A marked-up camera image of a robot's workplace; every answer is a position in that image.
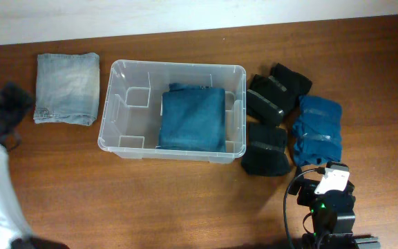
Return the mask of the light blue jeans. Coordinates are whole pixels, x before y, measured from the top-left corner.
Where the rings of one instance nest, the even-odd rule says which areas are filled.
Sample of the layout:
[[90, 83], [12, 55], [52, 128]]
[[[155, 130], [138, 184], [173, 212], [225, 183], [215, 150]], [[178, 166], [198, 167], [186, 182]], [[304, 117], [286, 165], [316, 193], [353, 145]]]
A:
[[35, 97], [37, 124], [92, 125], [100, 103], [99, 55], [38, 55]]

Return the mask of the dark blue jeans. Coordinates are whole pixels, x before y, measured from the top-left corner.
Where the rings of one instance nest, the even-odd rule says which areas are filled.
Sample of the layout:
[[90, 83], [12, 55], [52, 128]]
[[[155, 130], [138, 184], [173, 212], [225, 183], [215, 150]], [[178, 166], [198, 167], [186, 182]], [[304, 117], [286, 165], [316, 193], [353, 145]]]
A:
[[171, 83], [162, 94], [157, 148], [226, 152], [225, 90]]

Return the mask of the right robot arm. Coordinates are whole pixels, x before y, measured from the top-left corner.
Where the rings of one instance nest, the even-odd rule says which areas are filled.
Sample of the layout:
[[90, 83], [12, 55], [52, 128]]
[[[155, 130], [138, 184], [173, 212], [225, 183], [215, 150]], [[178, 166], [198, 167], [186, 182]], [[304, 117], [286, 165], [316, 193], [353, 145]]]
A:
[[297, 204], [308, 207], [304, 219], [312, 220], [313, 231], [306, 230], [294, 248], [317, 249], [380, 249], [378, 237], [370, 234], [355, 235], [353, 226], [355, 197], [354, 185], [347, 183], [343, 191], [330, 190], [325, 194], [315, 193], [318, 182], [302, 176], [287, 187], [287, 195], [295, 195]]

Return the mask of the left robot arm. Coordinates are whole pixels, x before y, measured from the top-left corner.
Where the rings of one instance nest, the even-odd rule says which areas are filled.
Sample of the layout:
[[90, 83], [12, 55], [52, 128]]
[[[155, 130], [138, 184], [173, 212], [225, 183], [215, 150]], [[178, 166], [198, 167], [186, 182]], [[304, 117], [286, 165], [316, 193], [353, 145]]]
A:
[[12, 186], [9, 171], [9, 136], [19, 145], [16, 126], [35, 103], [34, 98], [12, 82], [0, 90], [0, 248], [68, 249], [65, 243], [40, 238], [26, 221]]

